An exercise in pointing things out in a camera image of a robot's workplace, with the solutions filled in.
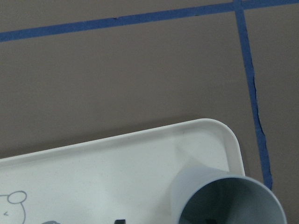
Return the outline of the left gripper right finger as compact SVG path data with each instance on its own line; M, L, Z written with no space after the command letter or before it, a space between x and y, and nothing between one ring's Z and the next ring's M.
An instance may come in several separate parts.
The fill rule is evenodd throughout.
M206 222L206 224L216 224L215 219L206 219L205 222Z

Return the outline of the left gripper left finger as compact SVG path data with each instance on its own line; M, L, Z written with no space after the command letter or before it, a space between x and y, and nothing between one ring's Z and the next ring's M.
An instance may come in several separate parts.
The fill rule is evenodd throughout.
M126 220L125 219L117 219L117 220L115 220L114 224L126 224Z

